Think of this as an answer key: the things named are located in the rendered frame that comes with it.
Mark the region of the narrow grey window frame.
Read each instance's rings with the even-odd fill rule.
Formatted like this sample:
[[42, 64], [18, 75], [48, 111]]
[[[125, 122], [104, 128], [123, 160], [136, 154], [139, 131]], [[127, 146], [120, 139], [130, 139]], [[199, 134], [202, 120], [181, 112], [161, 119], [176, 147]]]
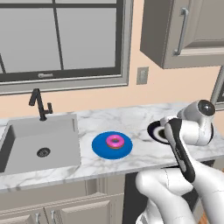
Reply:
[[210, 101], [216, 111], [224, 110], [224, 65], [220, 67]]

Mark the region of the grey drawer front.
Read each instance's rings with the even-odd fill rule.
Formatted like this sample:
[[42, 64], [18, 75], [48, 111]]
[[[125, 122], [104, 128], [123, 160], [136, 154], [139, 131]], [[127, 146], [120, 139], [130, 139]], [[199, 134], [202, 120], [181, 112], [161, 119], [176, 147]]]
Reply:
[[29, 190], [0, 193], [0, 211], [45, 204], [86, 195], [85, 182], [50, 185]]

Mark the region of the black tap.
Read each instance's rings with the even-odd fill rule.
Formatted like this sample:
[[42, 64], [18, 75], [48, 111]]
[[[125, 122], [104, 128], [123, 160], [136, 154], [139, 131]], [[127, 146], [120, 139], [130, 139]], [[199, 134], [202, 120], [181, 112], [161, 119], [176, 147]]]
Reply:
[[46, 120], [46, 115], [51, 114], [53, 112], [52, 104], [50, 102], [47, 103], [47, 109], [44, 109], [44, 105], [41, 98], [41, 93], [38, 88], [34, 88], [31, 93], [31, 98], [29, 100], [29, 105], [34, 106], [35, 103], [38, 104], [38, 112], [39, 112], [39, 120], [41, 122]]

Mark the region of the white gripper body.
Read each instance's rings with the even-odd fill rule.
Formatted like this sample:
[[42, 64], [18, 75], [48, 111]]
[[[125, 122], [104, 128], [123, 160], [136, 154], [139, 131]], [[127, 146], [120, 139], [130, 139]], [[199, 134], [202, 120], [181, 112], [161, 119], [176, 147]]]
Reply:
[[160, 126], [164, 127], [173, 118], [174, 118], [173, 115], [169, 115], [169, 116], [165, 116], [165, 117], [161, 118], [160, 119]]

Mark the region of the grey sink basin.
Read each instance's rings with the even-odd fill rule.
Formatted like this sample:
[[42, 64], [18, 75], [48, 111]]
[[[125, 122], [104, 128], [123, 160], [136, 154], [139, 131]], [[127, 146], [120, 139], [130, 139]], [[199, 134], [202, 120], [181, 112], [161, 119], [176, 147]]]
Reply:
[[76, 114], [8, 121], [0, 140], [0, 176], [80, 164]]

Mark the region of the grey base cupboard door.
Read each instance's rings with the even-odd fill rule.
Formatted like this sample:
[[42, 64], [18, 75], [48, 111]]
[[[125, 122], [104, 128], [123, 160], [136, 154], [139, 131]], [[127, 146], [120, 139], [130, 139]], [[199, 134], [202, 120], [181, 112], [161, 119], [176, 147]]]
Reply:
[[0, 213], [0, 224], [36, 224], [35, 214], [40, 214], [39, 224], [48, 224], [43, 208]]
[[122, 224], [123, 198], [123, 193], [97, 193], [81, 199], [67, 199], [46, 206], [45, 214], [49, 224], [52, 224], [52, 210], [56, 224]]

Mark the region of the large grey framed window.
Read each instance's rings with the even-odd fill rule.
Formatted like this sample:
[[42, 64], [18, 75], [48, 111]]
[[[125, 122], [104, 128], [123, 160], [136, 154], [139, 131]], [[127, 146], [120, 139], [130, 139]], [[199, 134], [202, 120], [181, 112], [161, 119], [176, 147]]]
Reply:
[[129, 82], [133, 0], [0, 0], [0, 95]]

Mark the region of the dark dishwasher front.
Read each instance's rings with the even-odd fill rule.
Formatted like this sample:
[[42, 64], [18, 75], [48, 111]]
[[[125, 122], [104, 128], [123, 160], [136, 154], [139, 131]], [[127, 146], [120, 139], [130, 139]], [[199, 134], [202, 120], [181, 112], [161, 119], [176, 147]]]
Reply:
[[136, 224], [147, 205], [148, 199], [137, 190], [136, 176], [136, 172], [125, 175], [122, 224]]

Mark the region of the pink frosted donut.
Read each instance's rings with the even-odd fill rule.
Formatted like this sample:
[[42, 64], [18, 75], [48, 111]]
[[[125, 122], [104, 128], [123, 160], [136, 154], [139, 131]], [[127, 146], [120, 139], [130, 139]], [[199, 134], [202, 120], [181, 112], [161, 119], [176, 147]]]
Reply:
[[120, 135], [110, 135], [106, 138], [106, 144], [111, 149], [121, 149], [124, 145], [124, 139]]

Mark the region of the grey wall cupboard body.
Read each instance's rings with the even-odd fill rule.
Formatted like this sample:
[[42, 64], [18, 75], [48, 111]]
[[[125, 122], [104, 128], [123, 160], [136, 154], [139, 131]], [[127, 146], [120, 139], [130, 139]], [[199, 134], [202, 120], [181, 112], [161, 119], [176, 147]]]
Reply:
[[144, 0], [140, 51], [163, 68], [174, 0]]

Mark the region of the blue plate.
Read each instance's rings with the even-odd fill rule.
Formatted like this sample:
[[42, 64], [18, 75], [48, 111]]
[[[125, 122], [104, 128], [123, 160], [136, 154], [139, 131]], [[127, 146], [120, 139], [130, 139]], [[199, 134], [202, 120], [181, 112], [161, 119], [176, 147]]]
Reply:
[[[111, 149], [106, 144], [106, 138], [110, 135], [120, 135], [124, 139], [124, 145], [121, 149], [115, 150]], [[102, 132], [98, 136], [94, 138], [92, 141], [92, 149], [93, 152], [101, 157], [106, 159], [120, 159], [128, 156], [132, 150], [133, 143], [131, 142], [130, 138], [124, 135], [121, 132], [117, 131], [107, 131]]]

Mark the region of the grey wall cupboard door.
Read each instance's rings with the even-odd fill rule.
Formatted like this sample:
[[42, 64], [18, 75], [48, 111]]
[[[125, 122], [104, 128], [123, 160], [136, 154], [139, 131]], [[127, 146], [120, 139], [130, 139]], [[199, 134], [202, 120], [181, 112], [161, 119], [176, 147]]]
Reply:
[[[181, 9], [189, 10], [181, 54]], [[174, 0], [164, 68], [216, 67], [224, 65], [224, 0]]]

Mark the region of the grey wall socket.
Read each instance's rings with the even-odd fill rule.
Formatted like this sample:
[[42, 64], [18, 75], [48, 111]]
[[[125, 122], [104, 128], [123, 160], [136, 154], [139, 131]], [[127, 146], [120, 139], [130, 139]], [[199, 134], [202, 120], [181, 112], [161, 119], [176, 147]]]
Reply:
[[148, 73], [149, 73], [148, 67], [139, 67], [137, 69], [136, 84], [137, 85], [146, 84], [148, 80]]

